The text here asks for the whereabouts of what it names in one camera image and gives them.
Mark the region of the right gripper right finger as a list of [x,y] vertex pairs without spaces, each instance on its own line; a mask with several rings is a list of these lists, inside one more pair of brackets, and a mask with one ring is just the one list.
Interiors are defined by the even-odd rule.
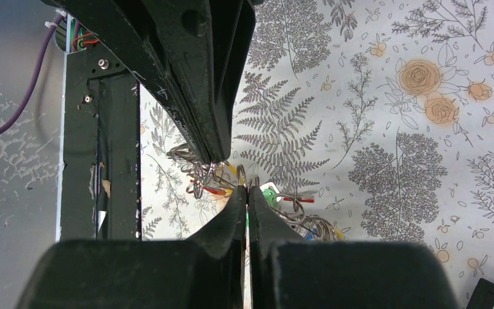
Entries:
[[446,274],[425,246],[314,241],[248,191],[254,308],[457,308]]

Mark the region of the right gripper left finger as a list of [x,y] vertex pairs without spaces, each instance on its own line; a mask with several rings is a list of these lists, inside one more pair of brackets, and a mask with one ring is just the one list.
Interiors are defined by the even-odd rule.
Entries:
[[183,240],[61,241],[42,256],[18,308],[240,308],[246,203]]

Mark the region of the red key tag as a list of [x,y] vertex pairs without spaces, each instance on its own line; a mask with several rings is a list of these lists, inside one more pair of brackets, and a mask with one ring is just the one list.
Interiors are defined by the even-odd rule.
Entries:
[[[277,193],[277,201],[297,201],[300,203],[314,203],[315,196],[313,191],[300,192],[296,194],[282,192],[273,182],[264,183],[260,186],[260,189],[273,189]],[[231,185],[225,184],[224,186],[218,186],[217,184],[208,184],[203,186],[201,189],[201,194],[199,194],[199,189],[196,189],[194,180],[190,180],[190,184],[187,187],[187,193],[193,194],[197,199],[202,197],[204,193],[209,193],[220,198],[227,198],[232,194],[233,188]]]

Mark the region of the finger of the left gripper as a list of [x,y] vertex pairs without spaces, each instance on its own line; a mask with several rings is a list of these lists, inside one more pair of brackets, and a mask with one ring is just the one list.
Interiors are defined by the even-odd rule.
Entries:
[[252,1],[210,1],[214,73],[214,116],[217,142],[216,162],[226,160],[231,151],[233,103],[246,63],[255,28]]
[[200,161],[230,157],[229,1],[52,1],[173,119]]

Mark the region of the yellow key tag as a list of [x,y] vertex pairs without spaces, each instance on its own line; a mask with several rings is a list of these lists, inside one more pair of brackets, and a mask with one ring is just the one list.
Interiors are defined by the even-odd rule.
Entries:
[[224,179],[235,187],[241,184],[240,177],[238,176],[237,168],[232,164],[224,165]]

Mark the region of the green key tag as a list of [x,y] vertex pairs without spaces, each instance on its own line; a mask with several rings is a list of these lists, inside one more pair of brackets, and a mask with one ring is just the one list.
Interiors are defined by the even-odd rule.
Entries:
[[263,189],[262,193],[264,195],[264,198],[268,205],[272,209],[277,209],[278,208],[278,201],[277,201],[277,193],[273,189]]

